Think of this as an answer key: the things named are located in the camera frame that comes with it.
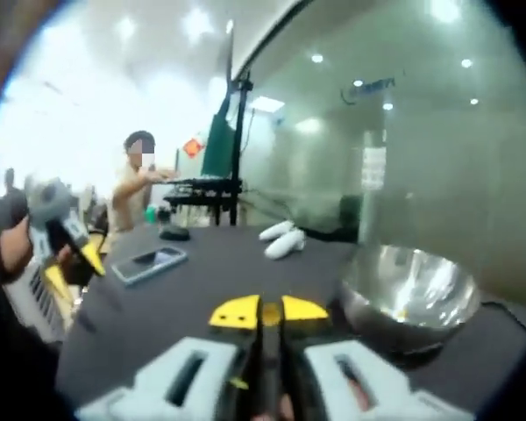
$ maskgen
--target red decoration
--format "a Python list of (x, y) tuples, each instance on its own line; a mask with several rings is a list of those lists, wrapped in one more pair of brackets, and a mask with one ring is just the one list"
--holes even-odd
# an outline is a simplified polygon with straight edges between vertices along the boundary
[(183, 151), (191, 159), (195, 158), (203, 149), (204, 146), (201, 145), (199, 141), (195, 138), (189, 140), (185, 145), (183, 145)]

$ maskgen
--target glass partition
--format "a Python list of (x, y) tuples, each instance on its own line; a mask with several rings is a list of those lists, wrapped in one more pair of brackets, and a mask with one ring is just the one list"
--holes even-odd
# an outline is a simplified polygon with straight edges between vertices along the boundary
[(526, 283), (526, 65), (485, 2), (316, 0), (251, 76), (259, 128), (243, 159), (259, 159), (252, 183), (267, 207), (331, 232), (352, 203), (381, 243), (520, 294), (510, 288)]

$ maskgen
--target stainless steel bowl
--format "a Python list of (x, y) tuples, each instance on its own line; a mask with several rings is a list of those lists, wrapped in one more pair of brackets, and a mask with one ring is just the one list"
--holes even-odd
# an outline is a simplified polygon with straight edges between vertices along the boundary
[(422, 250), (362, 246), (347, 269), (340, 291), (345, 316), (381, 351), (438, 347), (480, 306), (471, 275)]

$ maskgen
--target black tablecloth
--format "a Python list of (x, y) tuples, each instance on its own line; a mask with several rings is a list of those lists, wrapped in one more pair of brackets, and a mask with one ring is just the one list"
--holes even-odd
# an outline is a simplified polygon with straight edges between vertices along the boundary
[[(125, 287), (110, 264), (167, 244), (155, 226), (121, 238), (104, 264), (107, 275), (90, 284), (60, 357), (57, 385), (80, 406), (128, 383), (136, 370), (185, 336), (208, 332), (212, 311), (249, 294), (292, 294), (326, 305), (351, 256), (346, 244), (309, 240), (285, 260), (264, 257), (259, 228), (191, 230), (175, 243), (188, 262), (135, 287)], [(526, 310), (513, 308), (526, 324)], [(430, 363), (406, 371), (415, 388), (476, 412), (506, 379), (526, 348), (526, 332), (505, 313), (481, 308)]]

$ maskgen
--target gray gripper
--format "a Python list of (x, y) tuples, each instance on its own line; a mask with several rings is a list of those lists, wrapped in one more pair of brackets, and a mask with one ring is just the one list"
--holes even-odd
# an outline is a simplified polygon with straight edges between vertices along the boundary
[(58, 178), (34, 187), (27, 197), (30, 224), (45, 230), (47, 222), (70, 213), (70, 201), (70, 191)]
[(33, 244), (33, 256), (39, 262), (54, 256), (53, 249), (49, 244), (49, 237), (45, 230), (37, 229), (29, 225), (29, 239)]
[[(470, 421), (471, 414), (425, 392), (414, 393), (407, 376), (355, 340), (304, 351), (328, 421)], [(362, 410), (347, 381), (359, 382), (372, 409)]]
[(73, 240), (88, 237), (86, 228), (83, 223), (80, 222), (80, 219), (74, 210), (71, 210), (68, 215), (61, 220), (61, 224)]
[[(205, 339), (185, 338), (141, 368), (132, 389), (119, 388), (79, 409), (81, 421), (210, 421), (238, 349)], [(191, 364), (200, 367), (190, 384), (183, 384)], [(168, 397), (188, 392), (182, 404)]]

